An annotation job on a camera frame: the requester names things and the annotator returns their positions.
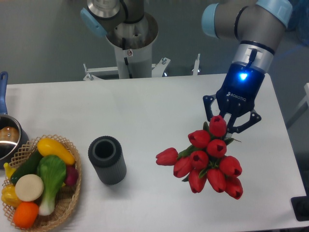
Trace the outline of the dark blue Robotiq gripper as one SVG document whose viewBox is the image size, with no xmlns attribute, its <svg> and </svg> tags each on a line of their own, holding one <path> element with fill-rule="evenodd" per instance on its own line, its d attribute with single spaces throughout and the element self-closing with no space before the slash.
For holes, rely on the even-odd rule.
<svg viewBox="0 0 309 232">
<path fill-rule="evenodd" d="M 239 134 L 262 120 L 254 110 L 254 101 L 264 80 L 265 74 L 240 64 L 231 64 L 221 88 L 213 95 L 203 96 L 207 120 L 213 116 L 225 116 L 227 121 L 226 138 Z M 215 111 L 212 104 L 217 101 Z"/>
</svg>

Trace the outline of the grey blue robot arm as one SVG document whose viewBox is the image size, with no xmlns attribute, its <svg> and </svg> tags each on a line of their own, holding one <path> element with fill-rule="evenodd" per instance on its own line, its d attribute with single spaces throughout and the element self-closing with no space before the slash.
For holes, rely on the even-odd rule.
<svg viewBox="0 0 309 232">
<path fill-rule="evenodd" d="M 206 116 L 229 115 L 227 137 L 261 120 L 254 101 L 288 26 L 292 5 L 287 0 L 231 0 L 211 4 L 203 12 L 203 32 L 214 38 L 235 38 L 239 47 L 221 88 L 204 96 Z M 141 0 L 89 0 L 80 16 L 88 29 L 114 47 L 121 79 L 153 77 L 152 45 L 158 35 L 155 19 Z"/>
</svg>

